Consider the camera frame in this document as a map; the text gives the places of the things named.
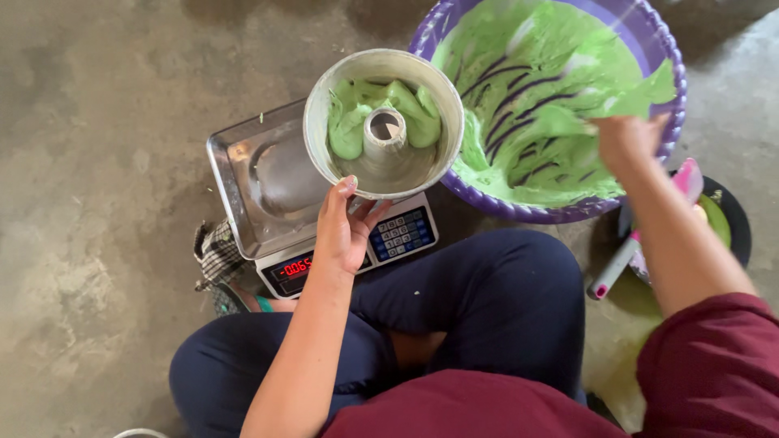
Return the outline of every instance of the purple plastic basin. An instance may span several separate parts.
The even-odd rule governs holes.
[[[460,22],[460,17],[480,1],[442,0],[436,3],[417,28],[408,51],[422,58],[432,59],[439,42]],[[650,109],[652,115],[663,111],[671,112],[668,125],[663,132],[663,144],[657,153],[665,160],[674,149],[676,140],[679,139],[687,103],[685,66],[682,64],[682,54],[676,47],[676,39],[671,35],[668,26],[645,0],[562,1],[597,17],[609,26],[622,21],[615,31],[636,57],[644,77],[648,77],[666,58],[673,61],[676,99],[667,104],[652,105]],[[441,182],[460,198],[487,214],[510,221],[535,224],[583,221],[618,207],[622,201],[621,197],[602,199],[592,196],[567,207],[539,208],[498,200],[468,185],[452,169],[441,178]]]

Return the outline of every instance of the scale keypad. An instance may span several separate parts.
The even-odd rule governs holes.
[[[418,207],[379,222],[370,234],[371,246],[379,262],[402,256],[435,242],[428,212]]]

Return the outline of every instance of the concrete floor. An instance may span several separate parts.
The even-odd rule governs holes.
[[[742,201],[756,236],[749,271],[775,306],[779,14],[753,23],[682,0],[659,5],[689,67],[675,159]],[[184,436],[167,367],[213,318],[192,291],[192,233],[223,216],[204,142],[304,97],[333,63],[405,48],[431,0],[6,0],[0,14],[0,424],[7,436],[110,437],[131,427]],[[444,239],[514,226],[441,186]],[[458,220],[447,219],[457,214]],[[614,249],[613,217],[539,227],[591,278]],[[627,429],[632,377],[660,320],[626,274],[589,303],[585,383]]]

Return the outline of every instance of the person's right hand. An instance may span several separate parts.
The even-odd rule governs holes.
[[[656,115],[649,121],[632,115],[592,118],[601,133],[599,153],[612,174],[650,163],[660,147],[668,114]]]

